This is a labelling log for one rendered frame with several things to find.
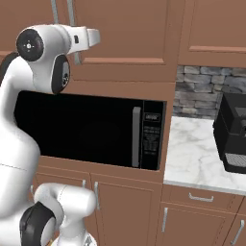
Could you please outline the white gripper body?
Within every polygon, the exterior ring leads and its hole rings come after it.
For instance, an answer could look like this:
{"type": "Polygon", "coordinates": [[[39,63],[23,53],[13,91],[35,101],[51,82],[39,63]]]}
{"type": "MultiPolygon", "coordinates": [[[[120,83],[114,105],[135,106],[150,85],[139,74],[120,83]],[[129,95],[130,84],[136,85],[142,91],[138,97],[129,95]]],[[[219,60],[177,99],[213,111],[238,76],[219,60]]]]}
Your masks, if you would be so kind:
{"type": "Polygon", "coordinates": [[[97,29],[87,29],[88,45],[90,47],[98,44],[101,40],[100,32],[97,29]]]}

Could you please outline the brown base cabinet door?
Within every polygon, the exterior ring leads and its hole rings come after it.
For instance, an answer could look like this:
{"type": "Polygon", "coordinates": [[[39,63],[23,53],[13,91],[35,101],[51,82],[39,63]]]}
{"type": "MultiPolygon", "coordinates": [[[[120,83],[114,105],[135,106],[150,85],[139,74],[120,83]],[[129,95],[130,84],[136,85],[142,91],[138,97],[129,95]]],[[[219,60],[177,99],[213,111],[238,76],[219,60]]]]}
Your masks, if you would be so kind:
{"type": "Polygon", "coordinates": [[[156,246],[223,246],[234,217],[234,213],[162,202],[156,246]],[[168,213],[162,233],[164,208],[168,213]]]}
{"type": "Polygon", "coordinates": [[[72,179],[36,174],[34,195],[40,202],[54,198],[62,207],[62,221],[52,246],[101,246],[95,215],[96,195],[88,175],[72,179]]]}
{"type": "Polygon", "coordinates": [[[91,174],[99,183],[95,211],[101,246],[155,246],[162,184],[91,174]]]}
{"type": "Polygon", "coordinates": [[[240,220],[245,221],[245,226],[234,246],[246,246],[246,197],[242,201],[223,246],[232,246],[231,241],[234,239],[234,236],[239,229],[240,220]]]}

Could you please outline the black microwave oven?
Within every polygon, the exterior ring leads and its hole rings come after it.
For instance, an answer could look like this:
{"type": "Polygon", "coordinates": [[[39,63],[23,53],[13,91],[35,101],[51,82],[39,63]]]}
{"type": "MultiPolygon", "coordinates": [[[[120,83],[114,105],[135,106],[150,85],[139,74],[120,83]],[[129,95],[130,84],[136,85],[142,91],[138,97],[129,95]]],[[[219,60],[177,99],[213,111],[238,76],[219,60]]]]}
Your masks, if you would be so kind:
{"type": "Polygon", "coordinates": [[[158,170],[164,101],[78,94],[18,94],[17,126],[43,156],[158,170]],[[133,109],[140,107],[138,167],[132,166],[133,109]]]}

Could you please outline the black coffee machine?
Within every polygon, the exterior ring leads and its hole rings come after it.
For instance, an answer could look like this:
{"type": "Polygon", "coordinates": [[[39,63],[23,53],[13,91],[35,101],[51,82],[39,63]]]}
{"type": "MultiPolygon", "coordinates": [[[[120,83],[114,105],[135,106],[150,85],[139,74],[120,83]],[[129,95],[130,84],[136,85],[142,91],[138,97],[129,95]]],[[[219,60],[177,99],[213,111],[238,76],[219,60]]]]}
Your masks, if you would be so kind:
{"type": "Polygon", "coordinates": [[[246,174],[246,94],[224,92],[212,127],[225,170],[246,174]]]}

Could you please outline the brown drawer front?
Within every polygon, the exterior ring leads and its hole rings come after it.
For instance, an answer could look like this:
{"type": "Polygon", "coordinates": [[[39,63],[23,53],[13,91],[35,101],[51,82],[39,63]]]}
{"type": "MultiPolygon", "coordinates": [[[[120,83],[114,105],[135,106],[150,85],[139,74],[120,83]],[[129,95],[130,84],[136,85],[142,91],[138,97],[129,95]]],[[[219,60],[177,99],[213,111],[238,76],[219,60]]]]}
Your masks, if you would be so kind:
{"type": "Polygon", "coordinates": [[[177,205],[206,208],[237,213],[242,195],[165,184],[161,200],[177,205]]]}

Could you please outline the brown wall cabinet door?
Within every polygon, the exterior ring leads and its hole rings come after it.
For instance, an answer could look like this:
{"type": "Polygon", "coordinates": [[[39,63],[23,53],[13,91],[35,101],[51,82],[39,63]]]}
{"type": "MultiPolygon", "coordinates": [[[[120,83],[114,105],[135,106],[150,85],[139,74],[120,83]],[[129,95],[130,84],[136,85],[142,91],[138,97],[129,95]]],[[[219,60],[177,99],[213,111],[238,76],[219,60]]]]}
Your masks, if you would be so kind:
{"type": "MultiPolygon", "coordinates": [[[[65,0],[56,0],[59,23],[66,23],[65,0]]],[[[18,34],[37,24],[54,24],[51,0],[0,0],[0,61],[15,50],[18,34]]]]}
{"type": "Polygon", "coordinates": [[[72,61],[78,81],[173,82],[185,0],[73,0],[76,26],[101,41],[72,61]]]}
{"type": "Polygon", "coordinates": [[[246,0],[185,0],[179,64],[246,68],[246,0]]]}

